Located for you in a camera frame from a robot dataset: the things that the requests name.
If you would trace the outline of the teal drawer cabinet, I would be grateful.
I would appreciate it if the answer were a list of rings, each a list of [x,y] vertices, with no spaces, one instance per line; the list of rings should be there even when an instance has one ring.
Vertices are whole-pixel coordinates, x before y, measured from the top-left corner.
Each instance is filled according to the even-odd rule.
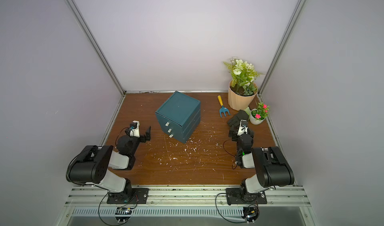
[[[185,144],[201,121],[201,101],[175,91],[155,115],[165,134]]]

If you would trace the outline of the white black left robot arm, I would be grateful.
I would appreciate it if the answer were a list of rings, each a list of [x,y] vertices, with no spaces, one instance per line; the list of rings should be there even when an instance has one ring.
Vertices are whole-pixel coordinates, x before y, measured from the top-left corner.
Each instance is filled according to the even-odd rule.
[[[85,146],[69,163],[66,172],[68,182],[79,186],[94,185],[108,191],[109,197],[133,198],[130,180],[114,174],[114,170],[132,170],[135,153],[141,143],[151,140],[151,127],[140,134],[140,122],[133,121],[124,128],[125,134],[116,139],[116,146]]]

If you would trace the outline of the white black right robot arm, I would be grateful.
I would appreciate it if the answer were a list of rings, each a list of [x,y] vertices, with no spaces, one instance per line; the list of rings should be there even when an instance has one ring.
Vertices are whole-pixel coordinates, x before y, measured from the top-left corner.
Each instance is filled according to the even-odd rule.
[[[242,133],[230,130],[229,137],[237,143],[237,152],[234,155],[236,167],[255,169],[255,174],[244,179],[240,185],[242,196],[295,183],[294,173],[279,147],[255,148],[254,136],[247,130]]]

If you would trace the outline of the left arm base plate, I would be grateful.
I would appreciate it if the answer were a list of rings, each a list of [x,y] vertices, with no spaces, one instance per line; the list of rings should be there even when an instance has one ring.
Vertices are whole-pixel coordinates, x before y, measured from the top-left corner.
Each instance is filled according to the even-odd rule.
[[[149,188],[133,188],[120,193],[108,193],[107,204],[146,204]]]

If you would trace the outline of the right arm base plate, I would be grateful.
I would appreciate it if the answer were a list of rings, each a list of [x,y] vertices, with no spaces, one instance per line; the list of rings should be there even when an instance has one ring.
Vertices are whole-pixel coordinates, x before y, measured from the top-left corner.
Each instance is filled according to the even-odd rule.
[[[241,188],[226,188],[226,199],[229,206],[239,204],[266,205],[268,203],[265,192],[251,194]]]

